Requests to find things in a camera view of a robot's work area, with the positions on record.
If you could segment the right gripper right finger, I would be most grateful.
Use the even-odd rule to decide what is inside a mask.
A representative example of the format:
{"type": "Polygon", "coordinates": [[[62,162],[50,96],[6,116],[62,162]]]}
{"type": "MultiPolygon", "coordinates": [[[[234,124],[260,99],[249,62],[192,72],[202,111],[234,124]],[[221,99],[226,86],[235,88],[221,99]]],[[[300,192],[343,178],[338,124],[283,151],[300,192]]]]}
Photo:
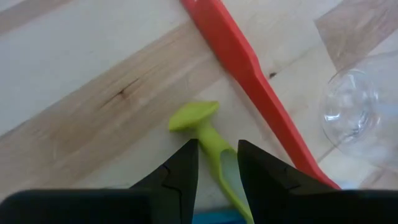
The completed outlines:
{"type": "Polygon", "coordinates": [[[238,164],[255,223],[397,223],[395,190],[336,190],[247,140],[238,164]]]}

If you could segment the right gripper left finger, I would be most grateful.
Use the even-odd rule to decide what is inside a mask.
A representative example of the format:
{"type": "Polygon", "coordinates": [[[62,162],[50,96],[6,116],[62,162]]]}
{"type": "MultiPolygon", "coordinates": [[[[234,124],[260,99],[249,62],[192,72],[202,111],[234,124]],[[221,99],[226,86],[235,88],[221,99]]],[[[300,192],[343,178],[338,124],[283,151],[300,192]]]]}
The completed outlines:
{"type": "Polygon", "coordinates": [[[191,223],[198,140],[128,189],[23,190],[1,202],[1,223],[191,223]]]}

